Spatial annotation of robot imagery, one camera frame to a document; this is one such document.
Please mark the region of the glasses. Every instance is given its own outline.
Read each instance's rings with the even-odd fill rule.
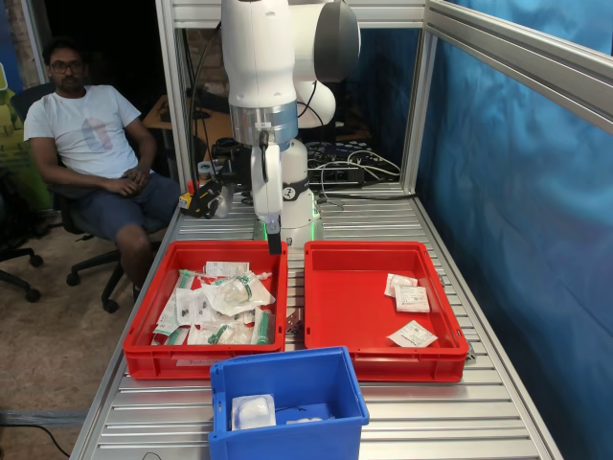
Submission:
[[[57,60],[51,64],[51,67],[58,74],[65,74],[69,67],[73,74],[77,74],[83,71],[84,64],[81,60],[71,60],[70,62]]]

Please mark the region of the wooden table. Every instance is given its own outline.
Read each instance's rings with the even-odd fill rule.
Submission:
[[[149,111],[147,116],[145,117],[143,124],[150,129],[162,129],[164,133],[164,143],[167,143],[167,131],[172,131],[172,123],[171,122],[163,122],[160,118],[162,111],[162,105],[167,103],[169,97],[167,95],[162,96],[159,101],[153,106],[152,110]],[[209,134],[209,142],[213,145],[218,139],[222,137],[232,137],[232,125],[230,124],[230,115],[222,112],[215,112],[214,110],[203,110],[209,113],[211,116],[207,119],[195,120],[193,122],[193,129],[195,129],[195,124],[198,123],[198,137],[202,139],[202,141],[206,142],[206,137],[204,135],[204,123],[207,124],[207,133]]]

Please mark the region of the red plastic crate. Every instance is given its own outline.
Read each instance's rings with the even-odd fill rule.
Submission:
[[[207,261],[248,262],[277,301],[265,307],[275,315],[275,342],[269,345],[151,345],[153,330],[179,278],[178,270],[202,272]],[[231,357],[285,349],[287,246],[271,255],[265,241],[178,241],[171,243],[124,340],[127,368],[135,379],[208,379],[209,368]]]
[[[396,311],[387,274],[417,278],[430,312]],[[438,339],[402,348],[387,338],[416,320]],[[305,246],[305,345],[345,345],[359,380],[459,381],[468,343],[420,242],[313,241]]]

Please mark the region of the metal table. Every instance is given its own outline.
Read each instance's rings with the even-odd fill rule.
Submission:
[[[361,195],[402,194],[398,184]],[[360,460],[561,458],[525,387],[470,293],[418,199],[344,199],[341,211],[324,205],[327,240],[417,241],[428,248],[466,338],[477,355],[460,383],[363,383],[371,422],[362,430]],[[250,240],[253,209],[235,199],[226,219],[175,216],[162,247],[177,240]],[[159,251],[146,287],[163,250]],[[287,306],[304,306],[304,256],[290,251]],[[128,325],[140,306],[137,303]],[[287,350],[303,346],[289,336]],[[95,460],[208,459],[213,426],[206,380],[134,380],[122,342],[70,457]]]

